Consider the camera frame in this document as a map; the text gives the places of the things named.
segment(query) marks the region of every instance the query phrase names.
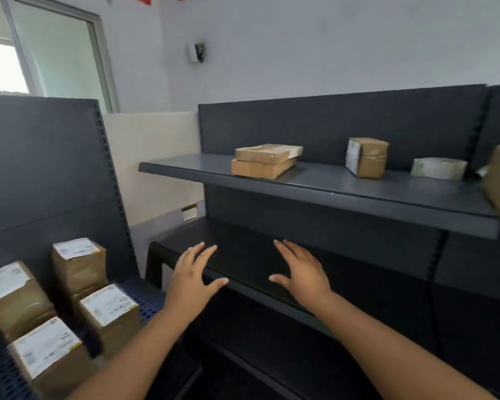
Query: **barcode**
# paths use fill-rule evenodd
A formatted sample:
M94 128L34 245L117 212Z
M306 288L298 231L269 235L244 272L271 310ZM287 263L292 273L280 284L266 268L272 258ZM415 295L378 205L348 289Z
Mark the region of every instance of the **barcode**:
M37 359L33 355L33 352L30 352L29 354L25 355L24 360L26 361L27 366L31 366L37 361Z

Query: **person's left hand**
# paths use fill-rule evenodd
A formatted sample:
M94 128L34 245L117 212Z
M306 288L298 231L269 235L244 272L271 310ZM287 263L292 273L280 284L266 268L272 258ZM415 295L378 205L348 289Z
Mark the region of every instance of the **person's left hand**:
M174 274L163 307L163 310L173 313L186 324L192 322L206 307L213 295L229 282L227 278L220 278L207 286L204 285L202 273L217 246L205 249L195 261L196 255L203 247L204 243L201 242L194 247L189 247L180 256L174 267Z

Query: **gray metal shelf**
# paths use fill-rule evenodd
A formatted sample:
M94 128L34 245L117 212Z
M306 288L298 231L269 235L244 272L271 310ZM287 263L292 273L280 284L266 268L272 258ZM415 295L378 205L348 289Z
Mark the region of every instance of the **gray metal shelf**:
M495 239L500 221L477 183L387 171L359 179L342 166L300 161L273 181L231 174L233 156L190 154L142 162L139 171Z

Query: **hand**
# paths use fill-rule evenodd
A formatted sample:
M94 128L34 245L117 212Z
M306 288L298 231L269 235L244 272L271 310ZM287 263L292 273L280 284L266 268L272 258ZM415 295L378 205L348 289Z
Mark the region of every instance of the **hand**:
M174 274L163 307L163 310L173 313L186 325L192 322L206 307L213 295L229 282L227 278L220 278L207 286L204 285L202 273L217 246L214 245L204 250L195 261L196 254L203 247L204 243L201 242L194 247L189 247L180 256L174 267Z
M314 313L314 308L322 298L332 293L328 277L322 265L305 248L284 240L284 244L274 240L289 269L291 278L285 275L271 275L269 280L285 287L297 302Z

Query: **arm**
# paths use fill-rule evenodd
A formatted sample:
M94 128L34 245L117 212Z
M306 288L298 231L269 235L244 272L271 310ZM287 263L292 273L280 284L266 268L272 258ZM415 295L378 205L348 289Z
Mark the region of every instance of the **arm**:
M493 400L483 389L406 337L332 292L322 265L305 248L274 241L291 278L271 275L329 328L385 400Z
M142 400L168 352L189 323L228 279L205 286L202 273L215 252L204 243L189 248L174 268L165 306L107 365L82 384L68 400Z

